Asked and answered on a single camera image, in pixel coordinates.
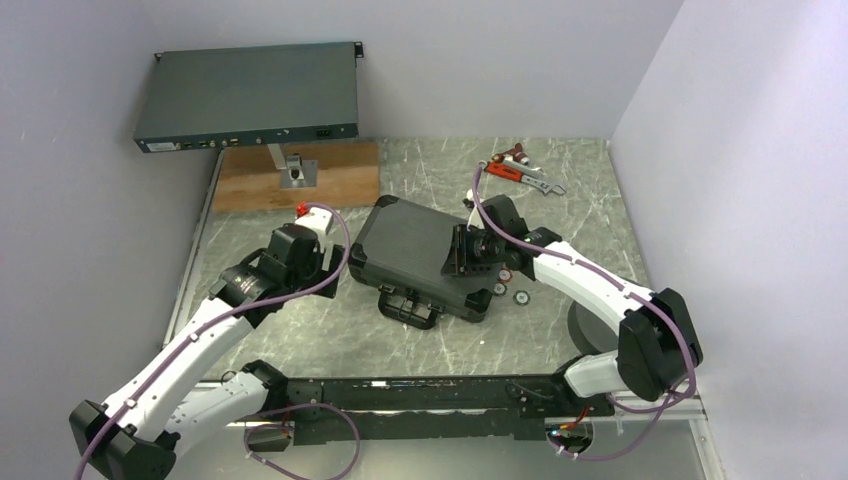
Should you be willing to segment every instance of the marble tabletop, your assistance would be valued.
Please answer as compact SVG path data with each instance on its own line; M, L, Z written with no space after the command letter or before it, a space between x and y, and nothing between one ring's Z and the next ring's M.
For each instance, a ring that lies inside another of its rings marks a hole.
M524 145L534 166L562 183L564 196L549 194L490 175L481 181L483 198L504 193L515 202L529 228L545 226L610 271L647 284L647 277L624 208L607 143L595 138L409 138L376 139L380 149L382 193L467 218L462 204L474 168L515 142ZM341 213L355 238L370 208ZM191 312L220 272L256 248L294 218L292 211L211 215L208 239L194 268L199 280ZM338 226L332 238L342 241ZM379 293L345 271L334 300L307 297L290 302L267 318L210 370L227 370L264 359L291 377L380 377L548 373L578 354L569 338L566 312L572 300L520 274L506 296L494 298L486 319L469 323L444 315L421 331L389 320L377 310ZM527 306L512 293L526 290Z

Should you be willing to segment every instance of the wall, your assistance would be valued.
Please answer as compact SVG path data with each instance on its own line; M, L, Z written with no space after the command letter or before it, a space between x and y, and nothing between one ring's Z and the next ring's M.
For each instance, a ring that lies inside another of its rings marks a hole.
M731 479L848 477L848 7L688 0L613 136Z
M70 478L67 417L164 338L213 159L142 155L132 1L0 6L0 478Z
M682 0L142 0L169 50L361 40L365 136L609 138Z

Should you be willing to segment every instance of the black metal box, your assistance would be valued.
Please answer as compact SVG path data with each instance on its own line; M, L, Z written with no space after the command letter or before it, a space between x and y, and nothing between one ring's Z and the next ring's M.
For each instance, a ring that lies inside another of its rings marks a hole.
M474 277L441 274L453 227L460 223L465 220L383 195L351 247L350 274L380 290L383 315L413 327L432 328L442 313L480 322L499 269ZM429 310L426 316L417 313L422 309Z

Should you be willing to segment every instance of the label sticker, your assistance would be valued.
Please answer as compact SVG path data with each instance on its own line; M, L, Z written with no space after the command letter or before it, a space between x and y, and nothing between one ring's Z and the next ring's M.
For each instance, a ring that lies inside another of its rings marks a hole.
M174 145L174 142L162 142L162 143L148 143L147 148L151 152L170 152L172 150L176 150L177 146Z

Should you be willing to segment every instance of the briefcase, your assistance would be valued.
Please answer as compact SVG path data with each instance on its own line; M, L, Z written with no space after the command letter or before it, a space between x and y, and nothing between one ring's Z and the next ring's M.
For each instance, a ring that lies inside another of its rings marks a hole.
M441 314L481 322L500 266L471 277L441 273L453 228L466 221L383 195L351 246L350 274L380 291L377 308L388 318L422 330L432 328Z

